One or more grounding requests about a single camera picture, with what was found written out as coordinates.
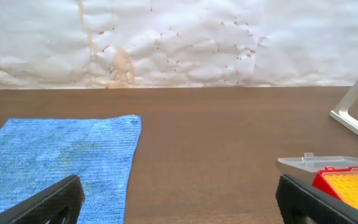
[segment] wooden table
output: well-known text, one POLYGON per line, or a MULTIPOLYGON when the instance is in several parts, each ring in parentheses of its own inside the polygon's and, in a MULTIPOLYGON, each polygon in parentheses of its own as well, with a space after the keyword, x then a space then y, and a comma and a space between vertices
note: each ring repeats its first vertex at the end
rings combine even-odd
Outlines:
POLYGON ((358 136, 329 117, 347 90, 0 90, 0 128, 8 117, 142 115, 125 223, 282 223, 280 175, 313 174, 278 157, 358 157, 358 136))

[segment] blue towel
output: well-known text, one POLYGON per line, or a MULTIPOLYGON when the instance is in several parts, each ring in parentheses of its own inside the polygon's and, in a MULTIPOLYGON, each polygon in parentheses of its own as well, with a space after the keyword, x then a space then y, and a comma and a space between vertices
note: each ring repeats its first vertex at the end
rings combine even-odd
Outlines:
POLYGON ((76 174, 85 192, 78 223, 124 223, 140 116, 9 119, 0 129, 0 213, 76 174))

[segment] brown table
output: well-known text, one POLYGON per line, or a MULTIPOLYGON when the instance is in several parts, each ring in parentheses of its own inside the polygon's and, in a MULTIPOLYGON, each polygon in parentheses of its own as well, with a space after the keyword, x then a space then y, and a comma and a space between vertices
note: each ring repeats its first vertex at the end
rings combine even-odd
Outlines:
POLYGON ((348 89, 0 90, 0 128, 8 117, 142 115, 125 223, 282 223, 278 178, 313 174, 278 157, 358 157, 358 136, 329 117, 348 89))

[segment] transparent lid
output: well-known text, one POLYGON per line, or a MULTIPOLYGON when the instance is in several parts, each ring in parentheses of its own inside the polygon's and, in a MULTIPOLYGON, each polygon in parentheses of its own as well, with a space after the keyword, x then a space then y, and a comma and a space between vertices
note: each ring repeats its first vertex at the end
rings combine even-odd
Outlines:
POLYGON ((304 157, 278 158, 278 161, 309 172, 323 170, 326 166, 332 166, 335 169, 358 166, 358 158, 356 157, 314 156, 312 152, 305 153, 304 157))

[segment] white wall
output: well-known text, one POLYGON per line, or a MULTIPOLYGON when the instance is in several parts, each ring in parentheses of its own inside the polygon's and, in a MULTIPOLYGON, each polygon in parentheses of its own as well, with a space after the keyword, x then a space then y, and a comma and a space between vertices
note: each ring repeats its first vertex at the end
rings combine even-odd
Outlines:
POLYGON ((357 78, 358 1, 0 0, 0 88, 357 78))

